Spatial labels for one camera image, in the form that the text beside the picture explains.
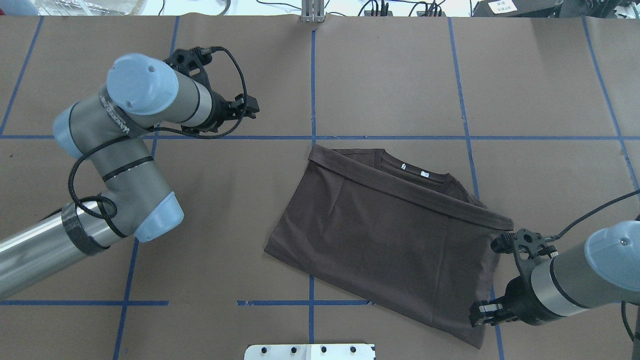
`metal arm tube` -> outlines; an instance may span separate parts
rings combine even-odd
[[[84,204],[97,211],[95,202]],[[103,247],[120,238],[107,223],[77,209],[78,219],[89,236]],[[0,243],[0,299],[77,263],[87,255],[69,238],[60,213],[25,229]]]

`cable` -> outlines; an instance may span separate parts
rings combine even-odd
[[[298,10],[302,10],[302,8],[298,8],[297,6],[291,5],[291,4],[286,4],[286,3],[265,3],[264,1],[261,0],[256,0],[256,2],[260,3],[260,4],[265,4],[265,5],[284,5],[284,6],[290,6],[294,9],[298,9]]]
[[[162,7],[160,8],[160,11],[158,11],[158,16],[160,16],[160,14],[164,11],[164,4],[165,4],[165,1],[162,0]]]
[[[631,331],[631,326],[629,326],[629,320],[627,319],[627,302],[623,301],[620,303],[620,313],[622,315],[622,324],[625,326],[627,330],[627,334],[629,334],[629,338],[631,341],[634,340],[634,332]]]
[[[226,0],[225,1],[225,9],[222,10],[219,14],[217,14],[216,16],[222,16],[225,15],[227,13],[227,11],[229,11],[229,8],[231,7],[231,0]]]
[[[364,3],[364,5],[362,5],[362,7],[360,8],[360,11],[358,12],[357,16],[360,16],[362,14],[362,12],[364,11],[364,8],[371,3],[371,16],[373,16],[373,3],[376,3],[376,9],[378,8],[378,2],[377,0],[368,0],[366,3]]]
[[[119,138],[115,138],[113,140],[109,140],[105,143],[102,143],[96,147],[94,147],[93,149],[89,150],[88,152],[84,153],[74,164],[74,166],[71,168],[71,173],[69,174],[69,180],[67,183],[67,187],[69,190],[69,195],[71,196],[71,200],[74,202],[74,204],[78,207],[81,208],[85,213],[95,217],[95,218],[101,218],[104,220],[107,219],[111,219],[113,217],[116,216],[116,214],[118,213],[118,209],[116,207],[116,204],[113,202],[113,200],[107,198],[107,197],[103,197],[103,196],[96,196],[94,197],[90,197],[90,198],[94,198],[92,200],[95,201],[102,201],[102,202],[106,202],[108,203],[112,208],[113,211],[111,213],[108,213],[106,215],[103,214],[98,214],[92,210],[90,210],[89,208],[87,208],[83,203],[81,199],[78,199],[78,196],[76,195],[76,189],[74,188],[74,179],[76,178],[76,172],[78,171],[78,168],[80,167],[80,164],[84,161],[87,160],[91,155],[95,154],[96,152],[104,149],[107,146],[113,145],[114,143],[118,143],[118,142],[123,142],[125,140],[129,140],[130,138],[128,136],[121,136]]]
[[[86,201],[107,202],[107,203],[109,203],[109,205],[112,205],[112,203],[113,203],[113,201],[111,201],[111,199],[109,199],[109,198],[107,198],[107,197],[104,197],[104,196],[101,196],[101,195],[94,195],[94,196],[81,197],[81,198],[80,198],[80,199],[78,199],[78,200],[80,200],[81,202],[86,202]],[[61,211],[62,211],[62,208],[57,209],[56,211],[53,211],[51,214],[49,214],[49,215],[47,215],[47,216],[45,216],[45,217],[41,218],[41,219],[40,219],[40,221],[43,221],[43,220],[45,220],[46,218],[52,217],[53,215],[55,215],[55,214],[57,214],[57,213],[59,213],[59,212],[61,212]]]
[[[571,230],[571,228],[572,228],[572,227],[576,226],[579,222],[583,221],[584,219],[586,219],[586,218],[590,217],[591,215],[593,215],[593,214],[597,213],[598,211],[600,211],[600,210],[602,210],[602,209],[606,208],[606,207],[607,207],[607,206],[609,206],[609,205],[613,205],[613,204],[617,203],[618,201],[624,200],[624,199],[626,199],[626,198],[628,198],[628,197],[631,197],[631,196],[633,196],[633,195],[637,195],[637,194],[639,194],[639,193],[640,193],[640,190],[636,190],[636,191],[634,191],[634,192],[630,192],[630,193],[628,193],[628,194],[626,194],[626,195],[622,195],[621,197],[615,198],[615,199],[613,199],[613,200],[611,200],[611,201],[605,202],[604,204],[600,205],[599,207],[597,207],[597,208],[595,208],[595,209],[593,209],[593,210],[589,211],[588,213],[586,213],[586,214],[582,215],[582,216],[581,216],[580,218],[578,218],[576,221],[574,221],[574,222],[570,223],[570,224],[569,224],[569,226],[565,227],[565,229],[564,229],[564,230],[562,230],[558,235],[551,236],[551,238],[552,238],[553,240],[558,240],[558,239],[560,239],[561,237],[563,237],[563,236],[564,236],[564,234],[566,234],[566,233],[567,233],[567,231]]]
[[[413,8],[411,8],[411,11],[409,12],[408,16],[411,16],[411,14],[413,14],[413,10],[415,9],[415,7],[420,4],[424,4],[424,12],[426,13],[427,9],[429,8],[429,4],[427,4],[425,1],[418,1],[417,3],[414,4]]]

